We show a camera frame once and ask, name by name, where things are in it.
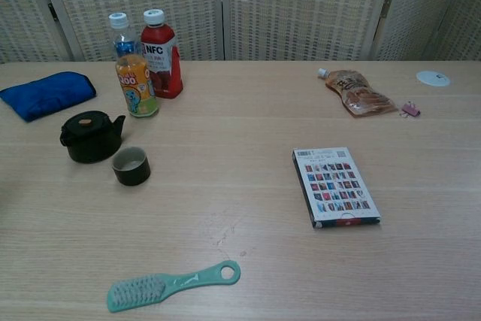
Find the green plastic brush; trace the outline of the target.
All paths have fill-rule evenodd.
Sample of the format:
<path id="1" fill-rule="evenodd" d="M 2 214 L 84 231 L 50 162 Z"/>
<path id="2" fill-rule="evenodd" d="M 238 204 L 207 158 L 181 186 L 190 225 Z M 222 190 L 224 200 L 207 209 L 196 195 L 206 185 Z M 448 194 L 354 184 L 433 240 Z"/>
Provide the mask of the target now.
<path id="1" fill-rule="evenodd" d="M 241 278 L 241 268 L 232 260 L 188 274 L 148 274 L 115 282 L 107 293 L 111 313 L 163 302 L 170 296 L 203 286 L 230 286 Z"/>

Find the picture card box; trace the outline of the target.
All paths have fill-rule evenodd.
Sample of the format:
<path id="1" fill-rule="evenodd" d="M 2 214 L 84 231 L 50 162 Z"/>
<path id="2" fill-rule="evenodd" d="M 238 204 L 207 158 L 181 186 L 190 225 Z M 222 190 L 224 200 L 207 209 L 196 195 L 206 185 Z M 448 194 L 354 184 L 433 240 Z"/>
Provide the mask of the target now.
<path id="1" fill-rule="evenodd" d="M 292 161 L 315 229 L 380 222 L 348 148 L 297 149 Z"/>

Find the brown sauce pouch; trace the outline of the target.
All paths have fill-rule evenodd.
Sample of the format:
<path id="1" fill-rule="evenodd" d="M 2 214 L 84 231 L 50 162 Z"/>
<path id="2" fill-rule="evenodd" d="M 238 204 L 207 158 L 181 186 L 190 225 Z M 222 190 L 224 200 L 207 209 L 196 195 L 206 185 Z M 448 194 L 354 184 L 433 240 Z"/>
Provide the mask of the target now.
<path id="1" fill-rule="evenodd" d="M 389 97 L 375 91 L 367 79 L 357 71 L 329 71 L 320 68 L 318 75 L 330 90 L 340 96 L 343 106 L 354 117 L 368 117 L 397 110 Z"/>

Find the black teapot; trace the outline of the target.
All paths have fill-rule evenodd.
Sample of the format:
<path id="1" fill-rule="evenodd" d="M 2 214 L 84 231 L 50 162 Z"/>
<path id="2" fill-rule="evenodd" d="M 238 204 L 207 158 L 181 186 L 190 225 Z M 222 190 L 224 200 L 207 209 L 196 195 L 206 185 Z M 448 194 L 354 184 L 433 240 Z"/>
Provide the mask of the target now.
<path id="1" fill-rule="evenodd" d="M 65 122 L 59 140 L 75 162 L 100 162 L 120 148 L 125 119 L 120 115 L 112 122 L 102 111 L 86 111 Z"/>

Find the blue folded cloth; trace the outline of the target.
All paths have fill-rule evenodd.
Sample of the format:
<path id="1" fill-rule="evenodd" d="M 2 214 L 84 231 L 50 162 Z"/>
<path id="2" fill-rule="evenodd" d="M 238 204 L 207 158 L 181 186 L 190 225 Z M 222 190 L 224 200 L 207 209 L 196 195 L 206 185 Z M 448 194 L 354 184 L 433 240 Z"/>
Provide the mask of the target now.
<path id="1" fill-rule="evenodd" d="M 3 89 L 0 98 L 22 120 L 30 123 L 95 98 L 96 94 L 86 75 L 63 71 Z"/>

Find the orange Qoo juice bottle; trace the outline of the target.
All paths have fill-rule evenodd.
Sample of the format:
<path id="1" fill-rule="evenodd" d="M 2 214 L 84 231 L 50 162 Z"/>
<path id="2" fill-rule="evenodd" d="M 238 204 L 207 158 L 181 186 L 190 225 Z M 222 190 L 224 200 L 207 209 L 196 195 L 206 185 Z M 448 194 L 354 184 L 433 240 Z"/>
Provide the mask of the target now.
<path id="1" fill-rule="evenodd" d="M 115 34 L 136 35 L 125 13 L 114 12 L 108 19 L 112 30 L 112 49 Z M 159 105 L 144 56 L 129 54 L 116 58 L 115 69 L 129 113 L 137 118 L 151 117 L 156 114 Z"/>

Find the woven folding screen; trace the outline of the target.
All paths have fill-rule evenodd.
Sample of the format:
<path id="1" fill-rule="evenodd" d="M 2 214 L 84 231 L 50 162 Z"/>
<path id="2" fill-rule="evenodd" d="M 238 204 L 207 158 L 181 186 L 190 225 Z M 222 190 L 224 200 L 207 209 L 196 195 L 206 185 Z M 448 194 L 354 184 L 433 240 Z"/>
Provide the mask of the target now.
<path id="1" fill-rule="evenodd" d="M 185 60 L 481 61 L 481 0 L 0 0 L 0 64 L 107 61 L 159 8 Z"/>

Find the pink binder clip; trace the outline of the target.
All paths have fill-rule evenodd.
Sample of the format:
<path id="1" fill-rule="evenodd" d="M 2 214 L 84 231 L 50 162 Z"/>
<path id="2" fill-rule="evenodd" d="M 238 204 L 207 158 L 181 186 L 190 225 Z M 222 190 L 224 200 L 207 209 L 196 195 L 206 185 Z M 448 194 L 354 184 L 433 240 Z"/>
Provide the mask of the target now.
<path id="1" fill-rule="evenodd" d="M 403 104 L 401 107 L 401 115 L 403 117 L 418 117 L 420 114 L 420 110 L 411 101 Z"/>

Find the dark green teacup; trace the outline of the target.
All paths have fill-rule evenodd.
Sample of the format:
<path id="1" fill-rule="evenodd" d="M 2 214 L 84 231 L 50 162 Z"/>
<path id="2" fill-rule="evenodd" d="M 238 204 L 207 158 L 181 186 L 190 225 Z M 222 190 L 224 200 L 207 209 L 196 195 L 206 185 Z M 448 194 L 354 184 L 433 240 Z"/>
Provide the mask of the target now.
<path id="1" fill-rule="evenodd" d="M 126 147 L 113 157 L 112 169 L 117 180 L 125 186 L 137 186 L 150 176 L 146 152 L 140 147 Z"/>

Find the white round lid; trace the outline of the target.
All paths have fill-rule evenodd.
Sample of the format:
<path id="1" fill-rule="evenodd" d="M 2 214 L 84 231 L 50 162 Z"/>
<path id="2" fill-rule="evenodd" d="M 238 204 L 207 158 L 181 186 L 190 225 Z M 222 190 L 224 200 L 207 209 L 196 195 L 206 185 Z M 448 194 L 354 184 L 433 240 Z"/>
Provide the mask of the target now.
<path id="1" fill-rule="evenodd" d="M 435 87 L 445 87 L 451 84 L 451 80 L 445 75 L 437 71 L 419 71 L 416 78 L 423 84 Z"/>

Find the red NFC juice bottle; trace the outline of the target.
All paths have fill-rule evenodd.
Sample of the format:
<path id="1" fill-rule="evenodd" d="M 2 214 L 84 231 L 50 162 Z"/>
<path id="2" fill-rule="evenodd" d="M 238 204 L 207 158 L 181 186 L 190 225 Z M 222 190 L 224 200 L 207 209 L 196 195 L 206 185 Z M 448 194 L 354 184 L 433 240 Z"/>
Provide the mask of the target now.
<path id="1" fill-rule="evenodd" d="M 157 97 L 173 99 L 183 91 L 180 53 L 174 30 L 165 22 L 161 9 L 144 11 L 146 26 L 141 33 L 141 49 L 150 71 Z"/>

